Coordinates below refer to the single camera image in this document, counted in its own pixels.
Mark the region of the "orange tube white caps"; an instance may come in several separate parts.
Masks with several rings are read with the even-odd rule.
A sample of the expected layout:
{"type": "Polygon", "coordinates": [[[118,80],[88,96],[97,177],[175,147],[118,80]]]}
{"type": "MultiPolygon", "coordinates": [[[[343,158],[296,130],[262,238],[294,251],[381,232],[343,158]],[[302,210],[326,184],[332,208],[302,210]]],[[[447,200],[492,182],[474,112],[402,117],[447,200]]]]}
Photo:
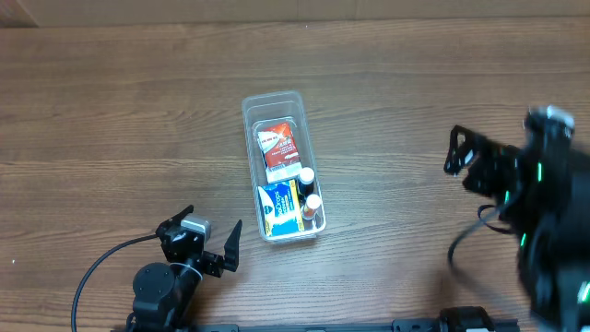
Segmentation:
{"type": "Polygon", "coordinates": [[[320,196],[317,194],[310,194],[305,199],[305,203],[301,209],[301,216],[304,219],[313,219],[322,204],[323,201],[320,196]]]}

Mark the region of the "red medicine box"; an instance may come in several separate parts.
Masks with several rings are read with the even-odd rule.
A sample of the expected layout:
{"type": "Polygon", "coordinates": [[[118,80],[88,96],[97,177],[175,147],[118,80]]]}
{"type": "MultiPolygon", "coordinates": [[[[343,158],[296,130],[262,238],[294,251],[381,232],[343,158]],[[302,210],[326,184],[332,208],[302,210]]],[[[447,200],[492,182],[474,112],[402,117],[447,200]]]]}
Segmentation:
{"type": "Polygon", "coordinates": [[[268,170],[275,171],[300,162],[300,154],[288,122],[264,128],[256,137],[268,170]]]}

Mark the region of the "white medicine box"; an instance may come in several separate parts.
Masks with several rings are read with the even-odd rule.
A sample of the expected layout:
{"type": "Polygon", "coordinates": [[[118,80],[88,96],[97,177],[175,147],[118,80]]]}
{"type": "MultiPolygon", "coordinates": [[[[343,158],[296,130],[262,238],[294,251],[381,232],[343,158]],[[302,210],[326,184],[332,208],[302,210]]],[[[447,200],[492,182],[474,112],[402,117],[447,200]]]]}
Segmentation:
{"type": "Polygon", "coordinates": [[[290,164],[288,166],[281,164],[280,167],[276,168],[275,170],[270,170],[269,168],[266,168],[265,175],[267,182],[269,184],[272,184],[297,177],[301,172],[301,169],[302,166],[299,162],[290,164]]]}

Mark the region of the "dark bottle white cap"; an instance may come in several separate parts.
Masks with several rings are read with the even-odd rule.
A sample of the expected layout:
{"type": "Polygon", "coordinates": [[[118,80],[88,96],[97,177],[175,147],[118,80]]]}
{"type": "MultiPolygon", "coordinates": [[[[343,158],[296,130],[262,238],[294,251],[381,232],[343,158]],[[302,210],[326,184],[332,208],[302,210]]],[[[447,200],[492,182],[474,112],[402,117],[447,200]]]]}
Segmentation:
{"type": "Polygon", "coordinates": [[[298,199],[302,204],[314,192],[314,181],[314,170],[310,167],[302,168],[297,177],[298,199]]]}

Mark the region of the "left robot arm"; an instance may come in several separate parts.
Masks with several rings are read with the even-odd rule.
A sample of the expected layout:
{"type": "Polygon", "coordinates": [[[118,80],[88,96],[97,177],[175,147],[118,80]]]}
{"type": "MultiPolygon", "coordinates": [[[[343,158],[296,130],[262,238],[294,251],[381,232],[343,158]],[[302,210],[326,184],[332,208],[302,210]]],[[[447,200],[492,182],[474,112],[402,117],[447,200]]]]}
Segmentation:
{"type": "Polygon", "coordinates": [[[210,223],[188,206],[161,222],[155,231],[165,255],[164,263],[151,263],[134,276],[132,313],[127,331],[193,331],[184,322],[198,285],[204,276],[219,278],[239,266],[242,222],[238,221],[224,244],[222,255],[206,250],[210,223]]]}

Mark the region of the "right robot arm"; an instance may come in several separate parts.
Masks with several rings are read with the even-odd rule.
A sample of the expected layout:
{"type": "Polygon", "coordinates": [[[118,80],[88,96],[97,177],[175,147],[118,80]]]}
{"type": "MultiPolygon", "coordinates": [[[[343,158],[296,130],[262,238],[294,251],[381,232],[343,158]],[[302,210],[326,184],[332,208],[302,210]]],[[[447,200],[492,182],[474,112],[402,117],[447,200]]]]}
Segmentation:
{"type": "Polygon", "coordinates": [[[492,199],[492,215],[518,244],[519,279],[532,312],[557,331],[589,327],[589,174],[572,166],[574,124],[529,114],[527,143],[503,145],[461,125],[450,132],[445,173],[492,199]]]}

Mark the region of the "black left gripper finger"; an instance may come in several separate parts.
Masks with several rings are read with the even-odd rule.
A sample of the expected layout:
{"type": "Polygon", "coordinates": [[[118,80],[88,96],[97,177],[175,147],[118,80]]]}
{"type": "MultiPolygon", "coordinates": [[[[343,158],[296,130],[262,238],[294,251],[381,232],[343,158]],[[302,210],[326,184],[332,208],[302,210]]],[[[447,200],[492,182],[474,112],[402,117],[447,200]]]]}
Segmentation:
{"type": "Polygon", "coordinates": [[[225,270],[235,272],[239,266],[239,246],[242,233],[242,220],[239,219],[234,226],[230,236],[224,244],[224,263],[225,270]]]}
{"type": "Polygon", "coordinates": [[[188,207],[186,207],[185,209],[183,209],[178,214],[176,214],[176,215],[170,217],[169,219],[166,219],[163,222],[161,222],[161,224],[156,229],[155,234],[157,236],[162,236],[170,227],[172,227],[172,226],[180,226],[181,225],[181,221],[185,217],[187,217],[189,214],[191,214],[193,212],[194,212],[194,206],[193,205],[189,205],[188,207]]]}

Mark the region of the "blue yellow VapoDrops box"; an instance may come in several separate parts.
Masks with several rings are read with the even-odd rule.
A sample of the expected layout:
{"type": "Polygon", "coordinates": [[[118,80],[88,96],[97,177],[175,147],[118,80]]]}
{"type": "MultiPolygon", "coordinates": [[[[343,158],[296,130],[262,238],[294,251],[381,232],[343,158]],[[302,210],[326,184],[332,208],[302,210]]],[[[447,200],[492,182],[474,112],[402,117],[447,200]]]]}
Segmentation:
{"type": "Polygon", "coordinates": [[[294,234],[305,230],[301,216],[297,183],[294,179],[257,187],[268,237],[294,234]]]}

